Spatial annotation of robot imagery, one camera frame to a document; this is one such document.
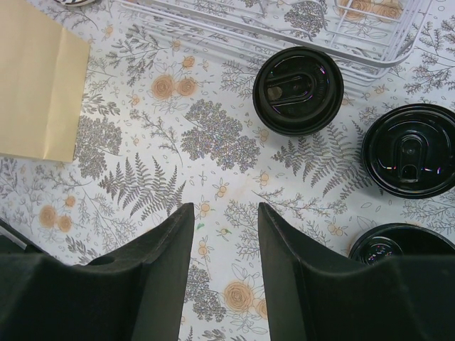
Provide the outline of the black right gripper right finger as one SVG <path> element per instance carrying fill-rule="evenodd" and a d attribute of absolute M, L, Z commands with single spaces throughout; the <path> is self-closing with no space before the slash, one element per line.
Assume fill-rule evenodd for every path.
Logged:
<path fill-rule="evenodd" d="M 453 340 L 454 254 L 367 265 L 258 208 L 272 340 Z"/>

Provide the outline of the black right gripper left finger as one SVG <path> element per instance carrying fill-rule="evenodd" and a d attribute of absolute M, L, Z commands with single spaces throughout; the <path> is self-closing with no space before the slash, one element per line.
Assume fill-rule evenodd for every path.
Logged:
<path fill-rule="evenodd" d="M 177 340 L 193 205 L 124 246 L 69 266 L 1 224 L 2 340 Z"/>

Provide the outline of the brown paper bag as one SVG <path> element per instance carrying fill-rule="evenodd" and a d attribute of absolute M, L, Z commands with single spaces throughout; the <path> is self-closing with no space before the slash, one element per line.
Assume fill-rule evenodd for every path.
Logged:
<path fill-rule="evenodd" d="M 27 1 L 1 2 L 1 154 L 73 160 L 89 53 Z"/>

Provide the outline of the stack of black cups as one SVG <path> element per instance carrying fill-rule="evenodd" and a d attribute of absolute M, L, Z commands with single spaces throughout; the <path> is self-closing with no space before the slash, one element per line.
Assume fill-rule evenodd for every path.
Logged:
<path fill-rule="evenodd" d="M 373 265 L 389 256 L 453 255 L 454 243 L 430 229 L 389 223 L 369 229 L 352 244 L 348 258 Z"/>

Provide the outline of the black cup lid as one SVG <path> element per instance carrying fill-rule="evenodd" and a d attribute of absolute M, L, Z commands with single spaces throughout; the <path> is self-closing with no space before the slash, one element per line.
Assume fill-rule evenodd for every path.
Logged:
<path fill-rule="evenodd" d="M 297 46 L 279 51 L 263 64 L 252 101 L 259 119 L 275 133 L 308 136 L 333 121 L 343 94 L 343 76 L 335 61 Z"/>

